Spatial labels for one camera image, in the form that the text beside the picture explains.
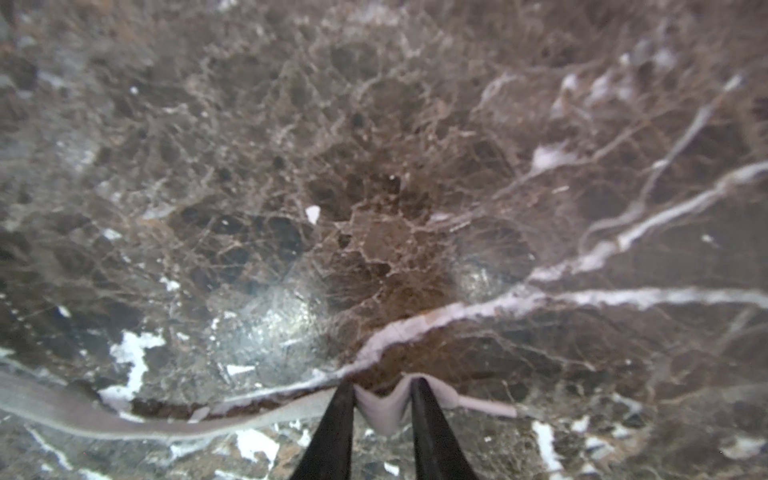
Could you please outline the white shoelace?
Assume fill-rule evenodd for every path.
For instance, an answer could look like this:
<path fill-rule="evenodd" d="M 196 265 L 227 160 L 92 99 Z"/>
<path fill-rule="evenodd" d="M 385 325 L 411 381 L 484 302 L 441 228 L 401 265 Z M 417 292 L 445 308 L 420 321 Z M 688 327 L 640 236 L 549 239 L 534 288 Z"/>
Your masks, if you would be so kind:
<path fill-rule="evenodd" d="M 401 423 L 410 401 L 410 386 L 424 380 L 437 403 L 446 409 L 465 408 L 489 415 L 516 418 L 518 409 L 509 404 L 461 395 L 442 380 L 423 373 L 408 374 L 394 389 L 376 395 L 363 387 L 346 383 L 352 405 L 375 433 L 392 436 Z M 49 386 L 16 373 L 1 373 L 1 410 L 35 424 L 88 439 L 128 441 L 186 441 L 216 437 L 241 430 L 261 429 L 272 424 L 321 417 L 331 405 L 340 386 L 302 396 L 263 413 L 199 421 L 151 419 L 131 420 L 97 407 L 83 396 L 59 386 Z"/>

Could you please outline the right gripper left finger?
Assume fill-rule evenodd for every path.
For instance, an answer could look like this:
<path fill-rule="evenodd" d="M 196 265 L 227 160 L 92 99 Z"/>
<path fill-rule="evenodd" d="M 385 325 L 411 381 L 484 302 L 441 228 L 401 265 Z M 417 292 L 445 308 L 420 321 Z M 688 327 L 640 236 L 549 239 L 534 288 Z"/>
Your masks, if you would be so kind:
<path fill-rule="evenodd" d="M 334 393 L 291 480 L 350 478 L 354 409 L 354 387 L 343 383 Z"/>

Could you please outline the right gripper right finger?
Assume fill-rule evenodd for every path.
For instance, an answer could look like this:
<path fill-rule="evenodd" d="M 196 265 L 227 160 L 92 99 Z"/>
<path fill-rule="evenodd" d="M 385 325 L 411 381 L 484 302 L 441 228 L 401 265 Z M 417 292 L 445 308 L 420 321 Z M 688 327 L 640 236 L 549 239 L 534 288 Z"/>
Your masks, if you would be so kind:
<path fill-rule="evenodd" d="M 416 477 L 478 480 L 426 379 L 410 386 Z"/>

